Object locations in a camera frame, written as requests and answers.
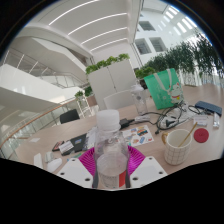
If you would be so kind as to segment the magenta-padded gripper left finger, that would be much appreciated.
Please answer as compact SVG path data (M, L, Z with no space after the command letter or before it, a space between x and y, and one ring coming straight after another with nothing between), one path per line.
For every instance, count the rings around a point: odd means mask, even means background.
M84 188L96 188L95 171L94 149L91 148L79 158L71 158L58 172L58 176Z

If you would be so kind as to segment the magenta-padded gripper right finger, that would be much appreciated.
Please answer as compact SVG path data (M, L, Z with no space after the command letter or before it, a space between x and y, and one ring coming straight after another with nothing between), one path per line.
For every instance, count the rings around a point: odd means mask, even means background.
M136 148L129 146L128 175L131 188L140 188L167 175L153 156L146 157Z

